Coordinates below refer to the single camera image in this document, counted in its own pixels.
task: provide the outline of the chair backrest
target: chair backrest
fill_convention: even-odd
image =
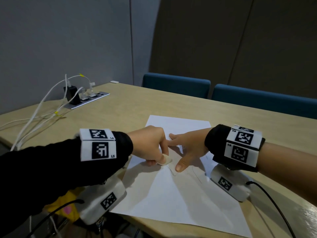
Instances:
[[[317,99],[217,84],[212,100],[317,119]]]
[[[143,76],[142,87],[198,98],[207,98],[210,81],[205,79],[147,73]]]

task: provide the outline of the tabletop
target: tabletop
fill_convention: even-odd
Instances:
[[[317,155],[317,120],[191,96],[173,94],[126,84],[107,83],[94,88],[110,95],[74,110],[62,109],[62,116],[53,118],[26,139],[22,148],[47,145],[72,138],[79,128],[109,128],[129,132],[143,128],[149,115],[207,120],[211,126],[239,124],[260,130],[267,142]],[[47,101],[39,115],[56,109],[61,100]],[[29,118],[37,105],[0,115],[4,123]],[[11,123],[0,129],[0,141],[10,146],[27,121]],[[34,127],[39,120],[31,123]],[[246,172],[263,185],[278,204],[297,237],[317,236],[317,207],[287,188],[259,174]],[[290,237],[283,219],[261,191],[240,203],[253,237]],[[238,237],[203,227],[167,223],[124,216],[153,237]]]

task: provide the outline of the black power adapter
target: black power adapter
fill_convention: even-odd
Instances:
[[[70,87],[67,87],[67,92],[66,92],[66,98],[67,100],[71,100],[75,94],[77,92],[77,88],[75,86],[70,86]],[[70,101],[70,104],[72,105],[77,105],[77,104],[80,104],[81,101],[80,101],[80,97],[79,97],[79,94],[76,94],[76,96],[73,98],[73,100]]]

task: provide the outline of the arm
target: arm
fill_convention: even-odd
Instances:
[[[101,184],[122,168],[132,153],[153,162],[164,163],[168,155],[162,128],[149,126],[128,134],[113,132],[116,159],[81,162],[80,138],[47,146],[29,147],[0,157],[0,198],[5,220],[0,237],[22,224],[30,215],[38,214],[70,189]]]
[[[187,150],[176,166],[177,172],[182,172],[193,160],[212,150],[217,140],[212,142],[209,139],[210,131],[211,128],[206,128],[180,135],[170,134],[169,146],[183,145]],[[317,188],[308,182],[317,180],[317,156],[265,142],[259,152],[257,168],[263,175],[317,205]]]

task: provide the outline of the wristband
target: wristband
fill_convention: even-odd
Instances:
[[[257,172],[257,158],[264,142],[259,131],[219,124],[206,136],[205,146],[214,154],[213,160],[217,163],[231,170]]]
[[[81,161],[116,159],[116,139],[109,129],[87,129],[79,131],[81,139]]]

